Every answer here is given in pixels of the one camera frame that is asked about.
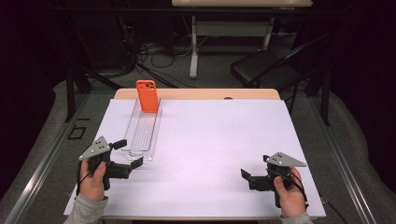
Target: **hand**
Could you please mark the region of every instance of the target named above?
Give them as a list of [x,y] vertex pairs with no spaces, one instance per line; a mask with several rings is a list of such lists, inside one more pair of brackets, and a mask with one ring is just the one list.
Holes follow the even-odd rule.
[[[298,177],[301,180],[300,173],[294,167],[290,167],[290,170],[293,174],[292,180],[301,186],[302,184],[296,178]],[[279,194],[279,202],[283,217],[296,217],[305,212],[304,196],[296,186],[291,184],[288,189],[285,189],[283,180],[280,176],[274,179],[274,186]]]
[[103,185],[103,176],[106,173],[106,165],[102,161],[96,168],[95,173],[90,174],[88,159],[81,164],[81,179],[87,176],[80,184],[80,193],[88,199],[102,201],[105,198],[105,186]]

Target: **white tabletop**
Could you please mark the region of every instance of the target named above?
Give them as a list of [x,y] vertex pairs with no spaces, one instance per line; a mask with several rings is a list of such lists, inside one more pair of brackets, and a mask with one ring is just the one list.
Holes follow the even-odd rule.
[[[135,100],[111,100],[96,137],[121,140]],[[262,155],[278,151],[305,162],[288,110],[280,100],[162,100],[154,159],[110,179],[104,217],[160,220],[278,218],[272,191],[250,190],[240,169],[267,175]],[[125,152],[111,159],[128,164]],[[308,214],[325,217],[309,163],[299,168]],[[73,207],[71,197],[64,213]]]
[[172,0],[174,7],[311,7],[311,0]]

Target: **white table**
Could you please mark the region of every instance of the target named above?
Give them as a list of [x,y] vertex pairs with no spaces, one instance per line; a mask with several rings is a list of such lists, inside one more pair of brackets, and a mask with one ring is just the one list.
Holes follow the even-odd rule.
[[[174,7],[311,7],[311,0],[172,0]],[[190,78],[197,78],[198,35],[264,36],[262,49],[268,50],[274,18],[269,21],[197,21],[191,23]]]
[[[249,190],[240,169],[252,175],[267,175],[262,155],[272,156],[278,151],[306,163],[283,101],[162,99],[161,104],[163,116],[154,159],[133,170],[127,180],[110,179],[104,218],[279,217],[274,193]],[[123,138],[133,107],[134,100],[112,100],[97,137],[103,135],[108,142]],[[113,151],[111,159],[129,163],[120,150]],[[310,203],[308,214],[325,217],[309,163],[299,171]],[[72,196],[64,211],[66,215],[70,214],[73,201]]]

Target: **gray floor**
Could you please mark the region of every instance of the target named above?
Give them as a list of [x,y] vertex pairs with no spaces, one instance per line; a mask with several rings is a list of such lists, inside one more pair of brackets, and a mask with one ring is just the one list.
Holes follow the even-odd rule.
[[[290,41],[287,38],[274,41],[271,50],[283,54],[290,47]],[[249,47],[246,43],[246,39],[239,38],[206,40],[200,47],[196,79],[189,78],[189,56],[176,57],[173,64],[166,68],[154,67],[150,57],[144,64],[194,87],[239,88],[239,82],[230,74],[230,64],[256,50],[256,46],[261,44],[257,39],[249,42]],[[170,58],[163,54],[155,55],[152,60],[155,64],[170,62]],[[183,87],[169,76],[163,77]],[[141,78],[151,77],[134,70],[127,76],[112,80],[123,87],[133,87],[135,81]],[[69,200],[67,192],[76,183],[75,158],[92,142],[108,101],[114,96],[114,91],[102,83],[92,80],[92,85],[92,94],[82,95],[77,91],[78,112],[70,123],[63,123],[66,118],[65,84],[60,83],[55,87],[57,98],[49,118],[22,171],[0,202],[0,223],[6,222],[7,218],[9,223],[16,220],[20,223],[62,223],[65,220],[63,211]],[[342,101],[333,94],[329,116],[331,127],[323,125],[318,117],[317,107],[318,98],[306,98],[301,92],[291,118],[319,193],[333,204],[347,223],[375,223],[373,220],[376,223],[396,223],[396,196],[380,182],[368,162],[367,146],[359,125],[348,113]],[[73,137],[77,134],[73,133],[73,127],[86,128],[80,140],[67,139],[68,136]],[[334,150],[337,148],[341,152],[341,163],[340,155],[337,156],[337,150]],[[350,175],[354,177],[352,180],[348,179]],[[42,182],[38,186],[32,186],[32,182],[29,181],[34,179],[40,179]],[[328,204],[324,204],[324,207],[327,216],[315,220],[315,223],[342,223],[341,218]],[[374,218],[365,217],[367,214],[373,215]],[[124,222],[127,221],[108,220],[106,223]]]

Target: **dark background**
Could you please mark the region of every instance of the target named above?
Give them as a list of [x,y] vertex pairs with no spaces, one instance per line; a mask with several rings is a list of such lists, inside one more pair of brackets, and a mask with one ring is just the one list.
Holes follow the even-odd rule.
[[[170,0],[131,2],[129,7],[171,6]],[[72,0],[50,3],[83,7]],[[87,2],[93,3],[122,7],[109,0]],[[138,43],[122,41],[125,30],[118,17],[78,16],[67,20],[40,9],[46,4],[27,0],[0,3],[3,129],[0,198],[38,137],[55,99],[52,89],[73,69],[70,62],[96,70],[134,68],[131,45]],[[332,35],[333,48],[321,52],[330,62],[331,91],[343,99],[358,121],[367,140],[370,162],[382,181],[396,192],[392,177],[396,158],[393,8],[386,3],[339,0],[316,0],[312,8],[354,11],[343,19],[305,19],[295,45],[324,33]],[[139,34],[169,48],[174,41],[173,30],[184,25],[179,17],[164,15],[142,16],[130,22]]]

